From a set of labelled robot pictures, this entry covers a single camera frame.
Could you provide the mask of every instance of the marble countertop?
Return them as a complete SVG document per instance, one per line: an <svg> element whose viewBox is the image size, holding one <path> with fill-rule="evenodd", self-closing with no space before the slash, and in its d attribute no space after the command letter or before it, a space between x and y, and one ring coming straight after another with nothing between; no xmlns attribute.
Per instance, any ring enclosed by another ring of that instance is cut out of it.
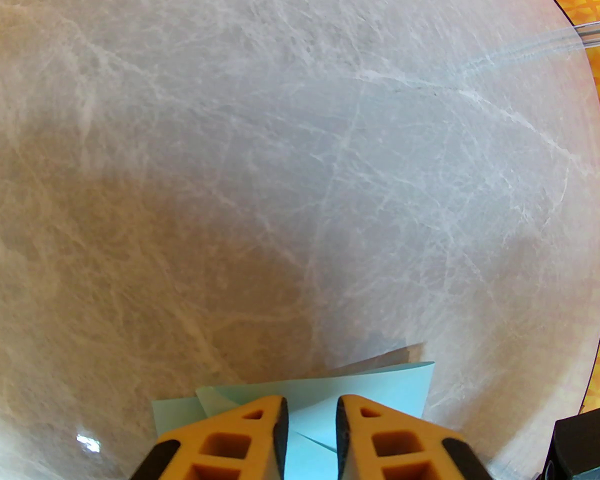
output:
<svg viewBox="0 0 600 480"><path fill-rule="evenodd" d="M527 479L599 335L552 0L0 0L1 480L123 479L151 400L416 343L425 417Z"/></svg>

